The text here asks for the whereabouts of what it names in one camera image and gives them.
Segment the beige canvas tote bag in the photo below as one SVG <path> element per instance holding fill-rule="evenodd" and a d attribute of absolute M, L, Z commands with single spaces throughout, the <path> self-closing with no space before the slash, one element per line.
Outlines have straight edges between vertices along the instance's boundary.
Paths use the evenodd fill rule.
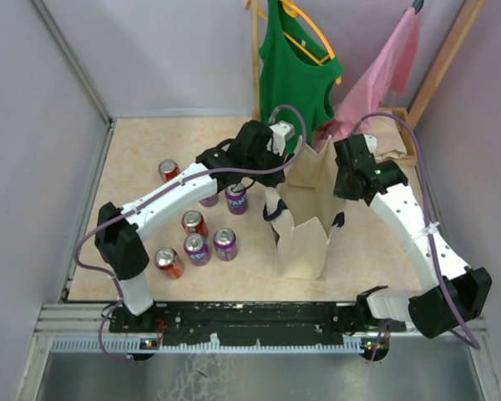
<path fill-rule="evenodd" d="M 263 218 L 276 241 L 276 275 L 301 280 L 318 279 L 335 229 L 344 225 L 346 201 L 334 196 L 337 152 L 326 140 L 319 152 L 308 144 L 285 169 L 286 180 L 266 190 Z"/>

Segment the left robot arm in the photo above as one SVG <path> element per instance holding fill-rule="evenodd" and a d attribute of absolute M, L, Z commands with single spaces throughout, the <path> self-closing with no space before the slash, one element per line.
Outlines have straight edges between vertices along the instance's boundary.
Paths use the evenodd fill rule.
<path fill-rule="evenodd" d="M 149 265 L 144 242 L 184 209 L 245 177 L 264 186 L 279 185 L 285 179 L 286 145 L 293 135 L 293 126 L 286 122 L 250 120 L 235 138 L 205 150 L 148 195 L 121 207 L 109 202 L 100 208 L 94 244 L 117 277 L 130 325 L 145 332 L 157 321 L 144 273 Z"/>

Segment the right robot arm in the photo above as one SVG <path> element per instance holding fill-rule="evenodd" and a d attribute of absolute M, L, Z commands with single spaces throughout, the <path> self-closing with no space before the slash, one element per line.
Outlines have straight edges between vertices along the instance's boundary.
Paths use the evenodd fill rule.
<path fill-rule="evenodd" d="M 492 278 L 483 267 L 473 269 L 424 219 L 407 176 L 392 160 L 377 162 L 364 135 L 335 144 L 337 178 L 334 195 L 365 203 L 391 229 L 418 276 L 421 290 L 374 287 L 362 294 L 357 323 L 376 330 L 386 319 L 410 322 L 426 338 L 435 338 L 477 318 Z"/>

